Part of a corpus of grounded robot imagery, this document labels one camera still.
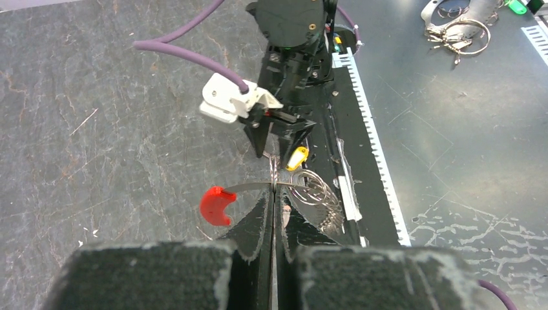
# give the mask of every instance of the gray marble table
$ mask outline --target gray marble table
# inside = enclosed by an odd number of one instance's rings
[[[211,72],[131,47],[207,1],[80,1],[0,14],[1,307],[38,309],[81,243],[215,238],[212,185],[267,180],[238,129],[198,113]],[[256,79],[263,41],[245,3],[177,44]],[[256,193],[230,209],[235,220]]]
[[[548,309],[548,67],[501,8],[484,53],[423,36],[422,1],[341,0],[412,245],[448,247],[519,309]],[[504,309],[483,291],[487,309]]]

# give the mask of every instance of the red key fob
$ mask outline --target red key fob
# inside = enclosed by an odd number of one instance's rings
[[[224,209],[235,201],[235,193],[225,192],[221,186],[211,187],[200,201],[200,213],[211,225],[228,226],[230,218],[224,213]]]

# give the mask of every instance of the metal rings pile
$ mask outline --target metal rings pile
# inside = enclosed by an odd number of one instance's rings
[[[463,50],[464,48],[467,48],[472,44],[472,39],[464,38],[463,34],[456,34],[456,35],[447,34],[449,29],[457,25],[473,25],[481,28],[483,30],[483,33],[487,35],[487,41],[481,48],[473,52],[464,51]],[[460,17],[460,18],[454,19],[453,21],[447,23],[443,28],[430,25],[427,27],[427,36],[430,42],[439,43],[438,46],[435,46],[433,48],[445,47],[449,49],[451,52],[456,53],[455,62],[454,62],[455,65],[458,65],[460,63],[461,55],[473,56],[473,55],[479,54],[488,47],[489,42],[491,41],[491,32],[489,31],[489,28],[487,28],[487,25],[483,24],[481,21],[477,21],[475,19],[469,19],[466,17]]]

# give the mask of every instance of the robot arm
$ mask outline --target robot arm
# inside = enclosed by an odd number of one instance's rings
[[[301,90],[333,79],[329,42],[337,0],[258,0],[246,10],[268,40],[258,82],[246,81],[250,91],[240,94],[215,74],[203,89],[200,110],[224,123],[243,123],[257,157],[269,132],[278,135],[285,165],[315,125],[302,117],[313,103]]]

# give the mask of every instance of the white clip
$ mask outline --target white clip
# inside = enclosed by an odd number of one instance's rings
[[[256,103],[266,109],[281,109],[284,106],[266,89],[254,82],[244,82],[249,86],[247,94],[240,93],[238,86],[226,77],[213,74],[202,89],[204,100],[200,112],[223,123],[234,123],[238,117],[248,118],[248,112]]]

